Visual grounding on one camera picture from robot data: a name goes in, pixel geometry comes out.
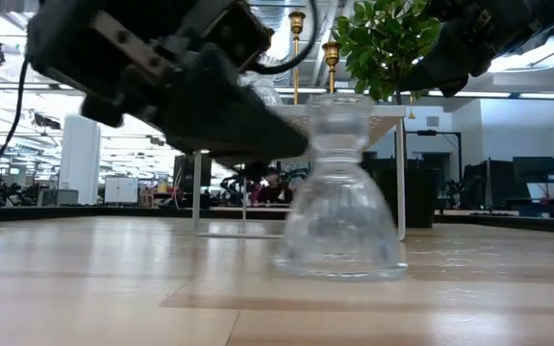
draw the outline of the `ceiling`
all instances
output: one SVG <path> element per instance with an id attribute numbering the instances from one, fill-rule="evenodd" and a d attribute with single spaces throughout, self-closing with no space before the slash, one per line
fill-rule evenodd
<path id="1" fill-rule="evenodd" d="M 340 15 L 351 15 L 354 0 L 318 0 L 320 8 L 319 40 L 309 42 L 312 31 L 312 14 L 306 0 L 250 0 L 254 13 L 267 26 L 275 30 L 272 46 L 267 54 L 277 62 L 290 58 L 293 51 L 288 14 L 300 10 L 307 15 L 305 29 L 301 35 L 301 46 L 312 44 L 314 50 L 299 66 L 302 87 L 326 87 L 328 69 L 323 62 L 320 48 L 330 39 L 330 28 Z M 16 84 L 19 78 L 25 50 L 25 28 L 28 20 L 38 9 L 38 0 L 0 0 L 0 43 L 5 54 L 5 63 L 0 64 L 0 141 L 9 130 L 16 104 Z M 344 60 L 337 66 L 338 87 L 352 87 Z M 554 37 L 546 45 L 520 56 L 502 57 L 493 62 L 492 73 L 471 79 L 468 91 L 554 91 Z M 55 84 L 55 82 L 29 70 L 26 83 Z M 277 87 L 291 86 L 291 74 L 275 79 Z M 17 152 L 27 153 L 34 161 L 57 165 L 61 154 L 62 131 L 44 129 L 35 125 L 36 114 L 45 116 L 64 126 L 64 118 L 76 112 L 83 100 L 81 93 L 61 86 L 61 90 L 48 90 L 48 85 L 38 91 L 25 93 L 23 118 L 17 137 Z M 447 111 L 460 107 L 464 100 L 423 98 L 422 106 L 442 106 Z M 150 137 L 163 136 L 131 116 L 119 129 L 102 127 L 102 166 L 104 171 L 130 173 L 140 176 L 168 174 L 172 170 L 174 149 L 151 144 Z"/>

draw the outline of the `white cabinet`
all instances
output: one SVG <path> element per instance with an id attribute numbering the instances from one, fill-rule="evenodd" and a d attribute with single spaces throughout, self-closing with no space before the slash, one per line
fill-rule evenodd
<path id="1" fill-rule="evenodd" d="M 138 178 L 107 177 L 104 190 L 105 203 L 138 203 Z"/>

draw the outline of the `cable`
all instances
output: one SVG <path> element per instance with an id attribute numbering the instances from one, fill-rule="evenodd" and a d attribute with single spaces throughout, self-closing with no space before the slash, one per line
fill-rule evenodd
<path id="1" fill-rule="evenodd" d="M 319 11 L 317 10 L 317 2 L 316 0 L 309 0 L 309 3 L 312 6 L 312 16 L 314 17 L 314 31 L 312 32 L 312 38 L 307 43 L 305 49 L 303 49 L 300 54 L 294 57 L 294 59 L 281 65 L 264 66 L 259 62 L 253 62 L 251 67 L 249 68 L 250 71 L 258 72 L 263 75 L 283 73 L 295 68 L 298 64 L 300 64 L 309 56 L 309 54 L 312 52 L 312 49 L 314 49 L 315 42 L 317 41 L 317 33 L 319 32 Z"/>
<path id="2" fill-rule="evenodd" d="M 0 148 L 0 160 L 6 153 L 6 149 L 8 149 L 8 144 L 10 144 L 10 141 L 14 136 L 14 132 L 16 132 L 16 127 L 18 126 L 18 122 L 20 121 L 20 114 L 23 111 L 23 91 L 25 89 L 25 78 L 27 77 L 28 66 L 29 61 L 25 59 L 22 67 L 20 68 L 20 78 L 18 79 L 18 99 L 16 100 L 16 114 L 14 115 L 14 122 L 12 123 L 12 127 L 10 128 L 8 135 L 6 136 L 6 141 Z"/>

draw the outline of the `green leaves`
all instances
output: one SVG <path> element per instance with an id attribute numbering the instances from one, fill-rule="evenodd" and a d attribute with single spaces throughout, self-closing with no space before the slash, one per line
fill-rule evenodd
<path id="1" fill-rule="evenodd" d="M 334 38 L 347 56 L 345 68 L 357 80 L 357 93 L 368 89 L 372 99 L 388 100 L 413 60 L 429 52 L 441 26 L 423 14 L 425 5 L 426 0 L 357 2 L 352 18 L 337 18 Z"/>

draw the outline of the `desk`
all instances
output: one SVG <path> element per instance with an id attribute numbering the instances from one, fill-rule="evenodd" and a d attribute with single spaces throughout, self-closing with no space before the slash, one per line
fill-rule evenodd
<path id="1" fill-rule="evenodd" d="M 191 219 L 0 223 L 0 345 L 554 346 L 554 234 L 409 230 L 408 278 L 383 284 L 281 275 L 277 245 Z"/>

